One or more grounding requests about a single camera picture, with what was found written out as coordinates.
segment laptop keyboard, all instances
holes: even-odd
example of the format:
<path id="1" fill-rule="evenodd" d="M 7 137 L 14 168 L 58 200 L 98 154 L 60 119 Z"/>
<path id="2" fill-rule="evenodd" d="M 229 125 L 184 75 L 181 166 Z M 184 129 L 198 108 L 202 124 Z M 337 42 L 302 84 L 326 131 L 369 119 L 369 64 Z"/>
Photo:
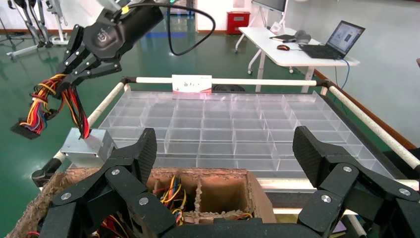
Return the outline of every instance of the laptop keyboard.
<path id="1" fill-rule="evenodd" d="M 339 59 L 340 56 L 329 47 L 317 45 L 299 45 L 299 47 L 312 58 Z"/>

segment white table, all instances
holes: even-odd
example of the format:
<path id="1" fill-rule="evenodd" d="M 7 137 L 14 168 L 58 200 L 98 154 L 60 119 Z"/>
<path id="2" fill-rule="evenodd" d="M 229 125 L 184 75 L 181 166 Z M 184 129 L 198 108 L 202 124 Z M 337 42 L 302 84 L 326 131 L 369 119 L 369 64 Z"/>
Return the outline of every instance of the white table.
<path id="1" fill-rule="evenodd" d="M 303 51 L 293 51 L 299 50 L 297 43 L 282 43 L 281 41 L 271 40 L 270 37 L 275 36 L 274 33 L 267 30 L 263 27 L 239 27 L 239 30 L 250 39 L 259 49 L 261 49 L 260 56 L 260 66 L 258 68 L 257 79 L 262 79 L 264 73 L 264 61 L 265 55 L 267 55 L 276 65 L 279 66 L 294 66 L 297 67 L 302 73 L 305 73 L 305 80 L 312 80 L 314 70 L 316 66 L 347 66 L 343 60 L 337 59 L 313 59 L 309 57 Z M 281 30 L 279 34 L 294 35 L 295 30 L 290 28 L 285 28 Z M 309 42 L 310 45 L 318 45 L 321 42 L 318 42 L 312 39 Z M 278 45 L 287 45 L 290 47 L 290 51 L 278 50 Z M 344 57 L 345 60 L 349 63 L 350 66 L 356 66 L 360 64 L 359 61 L 351 58 Z M 302 92 L 307 93 L 309 87 L 303 86 Z M 257 85 L 255 91 L 259 92 L 261 86 Z"/>

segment green floor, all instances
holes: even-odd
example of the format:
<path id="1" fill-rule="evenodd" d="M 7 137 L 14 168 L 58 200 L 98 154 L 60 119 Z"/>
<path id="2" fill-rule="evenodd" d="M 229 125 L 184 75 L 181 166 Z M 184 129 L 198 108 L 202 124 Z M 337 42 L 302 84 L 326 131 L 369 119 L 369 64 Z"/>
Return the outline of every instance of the green floor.
<path id="1" fill-rule="evenodd" d="M 187 31 L 184 37 L 173 38 L 177 52 L 187 49 L 203 35 L 194 33 L 194 21 L 186 17 L 172 20 L 176 31 Z M 154 32 L 163 32 L 160 24 Z M 79 86 L 83 107 L 89 115 L 110 90 L 120 81 L 121 76 L 170 77 L 172 74 L 204 74 L 214 78 L 256 78 L 258 62 L 254 64 L 254 75 L 247 74 L 247 65 L 257 48 L 246 39 L 240 45 L 239 53 L 234 53 L 238 36 L 213 35 L 192 52 L 175 57 L 169 54 L 167 37 L 156 36 L 140 40 L 126 53 L 121 61 L 123 71 L 113 75 L 85 81 Z M 0 161 L 3 194 L 0 203 L 2 225 L 0 237 L 6 235 L 21 217 L 26 205 L 40 192 L 31 181 L 33 171 L 40 169 L 61 147 L 67 133 L 73 126 L 70 114 L 64 110 L 49 121 L 48 128 L 36 140 L 28 140 L 10 132 L 9 128 L 18 117 L 26 117 L 31 102 L 29 93 L 34 85 L 55 74 L 56 65 L 62 60 L 63 48 L 40 49 L 11 61 L 5 54 L 11 50 L 9 42 L 0 46 Z M 32 45 L 30 40 L 17 49 Z M 303 75 L 291 75 L 288 69 L 265 61 L 264 79 L 303 79 Z M 135 85 L 137 88 L 171 90 L 171 85 Z M 254 86 L 245 87 L 252 91 Z M 265 92 L 299 92 L 299 87 L 262 87 Z M 101 122 L 107 112 L 98 120 Z"/>

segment computer monitor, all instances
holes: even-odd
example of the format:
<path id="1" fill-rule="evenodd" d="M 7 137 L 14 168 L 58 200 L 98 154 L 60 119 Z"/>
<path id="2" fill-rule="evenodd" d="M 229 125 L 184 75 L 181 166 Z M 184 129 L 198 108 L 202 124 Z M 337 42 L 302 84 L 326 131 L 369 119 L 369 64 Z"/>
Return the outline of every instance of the computer monitor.
<path id="1" fill-rule="evenodd" d="M 284 12 L 287 0 L 252 0 L 252 3 L 273 11 Z"/>
<path id="2" fill-rule="evenodd" d="M 345 56 L 364 30 L 363 27 L 341 21 L 326 44 Z"/>

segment computer mouse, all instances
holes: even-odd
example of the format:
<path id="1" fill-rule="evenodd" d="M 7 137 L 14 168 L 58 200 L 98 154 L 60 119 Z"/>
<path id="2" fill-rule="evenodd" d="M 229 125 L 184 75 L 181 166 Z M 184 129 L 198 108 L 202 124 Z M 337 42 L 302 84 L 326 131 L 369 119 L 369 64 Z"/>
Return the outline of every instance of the computer mouse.
<path id="1" fill-rule="evenodd" d="M 282 51 L 289 51 L 290 47 L 286 46 L 286 45 L 279 45 L 277 46 L 278 50 L 282 50 Z"/>

